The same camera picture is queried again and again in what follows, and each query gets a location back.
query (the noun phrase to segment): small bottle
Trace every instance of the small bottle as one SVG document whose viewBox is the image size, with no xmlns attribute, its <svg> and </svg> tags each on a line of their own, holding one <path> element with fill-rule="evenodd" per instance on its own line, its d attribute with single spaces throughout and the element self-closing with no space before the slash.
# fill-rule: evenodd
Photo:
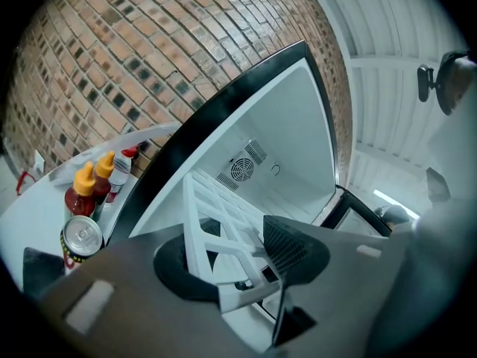
<svg viewBox="0 0 477 358">
<path fill-rule="evenodd" d="M 86 162 L 83 169 L 75 175 L 73 187 L 65 193 L 66 219 L 83 215 L 91 217 L 95 211 L 95 199 L 92 197 L 95 179 L 92 176 L 92 162 Z"/>
<path fill-rule="evenodd" d="M 121 151 L 114 157 L 114 171 L 110 177 L 111 192 L 106 198 L 107 203 L 113 203 L 121 188 L 127 182 L 133 164 L 132 159 L 137 154 L 137 147 Z"/>
<path fill-rule="evenodd" d="M 92 219 L 97 222 L 103 211 L 104 202 L 111 191 L 111 183 L 108 179 L 114 170 L 113 165 L 114 151 L 109 151 L 105 157 L 102 157 L 95 167 L 95 188 L 93 196 L 95 197 L 96 209 Z"/>
</svg>

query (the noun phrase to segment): white ceiling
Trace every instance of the white ceiling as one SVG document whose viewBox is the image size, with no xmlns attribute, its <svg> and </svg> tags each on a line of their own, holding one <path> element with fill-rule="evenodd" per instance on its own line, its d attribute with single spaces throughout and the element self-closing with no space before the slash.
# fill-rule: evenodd
<svg viewBox="0 0 477 358">
<path fill-rule="evenodd" d="M 466 48 L 438 0 L 318 0 L 343 54 L 353 106 L 348 188 L 369 207 L 379 189 L 416 213 L 427 198 L 427 141 L 445 115 L 435 94 L 417 97 L 417 67 L 435 68 L 447 51 Z"/>
</svg>

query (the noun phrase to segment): red sauce bottle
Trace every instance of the red sauce bottle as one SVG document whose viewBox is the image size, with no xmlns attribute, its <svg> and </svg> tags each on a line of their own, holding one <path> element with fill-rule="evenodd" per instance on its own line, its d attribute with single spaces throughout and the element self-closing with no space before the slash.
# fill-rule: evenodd
<svg viewBox="0 0 477 358">
<path fill-rule="evenodd" d="M 101 216 L 101 212 L 103 211 L 104 202 L 106 201 L 107 195 L 111 191 L 111 183 L 109 181 L 109 177 L 113 173 L 114 170 L 114 152 L 109 151 L 105 157 L 102 157 L 97 163 L 95 167 L 95 187 L 93 189 L 93 196 L 96 202 L 96 209 L 95 213 L 93 214 L 93 220 L 96 222 L 99 220 Z"/>
<path fill-rule="evenodd" d="M 65 193 L 66 218 L 83 215 L 92 216 L 95 211 L 95 199 L 92 197 L 95 179 L 92 176 L 92 162 L 86 162 L 83 169 L 75 175 L 73 187 Z"/>
</svg>

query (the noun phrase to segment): light fixture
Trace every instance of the light fixture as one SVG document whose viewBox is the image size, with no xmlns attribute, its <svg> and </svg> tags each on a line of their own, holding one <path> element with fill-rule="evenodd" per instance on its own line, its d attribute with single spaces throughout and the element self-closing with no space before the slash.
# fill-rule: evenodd
<svg viewBox="0 0 477 358">
<path fill-rule="evenodd" d="M 401 203 L 399 203 L 398 201 L 395 201 L 394 199 L 390 198 L 389 196 L 387 196 L 386 194 L 383 194 L 381 191 L 375 189 L 373 191 L 373 194 L 376 195 L 376 196 L 379 196 L 381 199 L 384 199 L 386 200 L 388 203 L 390 204 L 393 204 L 395 206 L 401 206 L 402 208 L 404 208 L 404 210 L 408 213 L 408 215 L 410 217 L 412 217 L 413 219 L 417 219 L 419 218 L 419 215 L 417 215 L 415 212 L 412 212 L 410 209 L 408 209 L 406 206 L 403 206 Z"/>
</svg>

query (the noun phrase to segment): yellow bottle cap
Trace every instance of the yellow bottle cap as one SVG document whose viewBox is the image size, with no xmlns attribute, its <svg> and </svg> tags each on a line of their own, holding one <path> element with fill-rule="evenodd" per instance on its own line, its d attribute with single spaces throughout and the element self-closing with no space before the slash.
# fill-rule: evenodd
<svg viewBox="0 0 477 358">
<path fill-rule="evenodd" d="M 75 175 L 73 189 L 80 196 L 90 196 L 95 186 L 95 179 L 92 176 L 92 162 L 86 162 L 84 167 Z"/>
<path fill-rule="evenodd" d="M 108 151 L 105 157 L 102 157 L 95 167 L 96 175 L 101 178 L 109 178 L 114 170 L 114 151 Z"/>
</svg>

